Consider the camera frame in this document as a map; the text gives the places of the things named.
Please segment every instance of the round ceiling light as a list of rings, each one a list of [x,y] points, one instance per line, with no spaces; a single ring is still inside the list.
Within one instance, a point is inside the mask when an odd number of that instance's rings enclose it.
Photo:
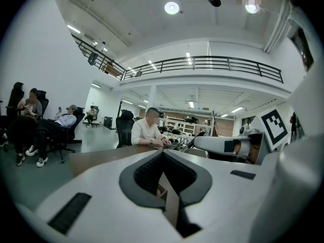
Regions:
[[[168,13],[168,14],[176,14],[179,12],[179,6],[177,3],[175,2],[168,2],[166,3],[166,5],[164,6],[164,10]]]
[[[250,14],[255,14],[258,11],[258,6],[256,5],[245,5],[245,9],[250,13]]]

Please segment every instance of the white column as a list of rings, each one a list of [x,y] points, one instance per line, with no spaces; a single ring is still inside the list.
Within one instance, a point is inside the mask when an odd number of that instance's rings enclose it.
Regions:
[[[156,105],[156,96],[157,96],[157,87],[156,87],[156,85],[151,85],[150,94],[149,94],[149,97],[148,97],[148,103],[147,103],[147,107],[146,107],[145,112],[147,112],[147,110],[150,107],[155,107],[155,105]]]

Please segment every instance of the person wearing cap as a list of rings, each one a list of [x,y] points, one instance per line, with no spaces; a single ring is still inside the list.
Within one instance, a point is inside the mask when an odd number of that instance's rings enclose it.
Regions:
[[[67,114],[59,113],[56,120],[40,119],[36,127],[34,135],[34,143],[26,151],[27,156],[34,156],[39,152],[39,159],[36,165],[41,168],[48,161],[46,154],[46,142],[47,137],[57,136],[62,133],[62,128],[71,128],[76,122],[77,106],[72,104],[67,107]]]

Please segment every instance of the green floor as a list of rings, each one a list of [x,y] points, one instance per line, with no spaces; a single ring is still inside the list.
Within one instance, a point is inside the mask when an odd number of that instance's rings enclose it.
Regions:
[[[69,148],[76,152],[91,152],[116,148],[118,135],[115,130],[98,126],[79,130],[82,135],[82,144],[70,144]],[[58,152],[49,153],[49,161],[44,167],[38,168],[38,156],[26,157],[19,167],[15,165],[16,154],[13,145],[4,153],[0,148],[0,171],[12,199],[31,209],[32,211],[52,192],[73,179],[70,170],[68,154],[64,152],[65,163],[61,163]]]

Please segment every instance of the railing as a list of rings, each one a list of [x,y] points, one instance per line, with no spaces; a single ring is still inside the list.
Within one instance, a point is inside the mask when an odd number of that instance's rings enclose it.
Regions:
[[[135,67],[133,70],[127,70],[125,78],[122,78],[122,80],[145,74],[183,69],[188,69],[190,71],[199,69],[210,71],[239,71],[259,75],[261,77],[270,78],[284,83],[281,76],[281,70],[278,68],[252,60],[221,56],[194,56],[161,60],[153,62],[152,64]]]
[[[72,36],[85,57],[89,58],[92,53],[98,55],[93,62],[94,66],[98,67],[101,71],[113,76],[118,80],[122,79],[123,74],[127,72],[126,69],[116,63],[113,59],[110,59],[109,57],[95,49],[93,46],[84,42],[82,39],[76,37],[73,34]]]

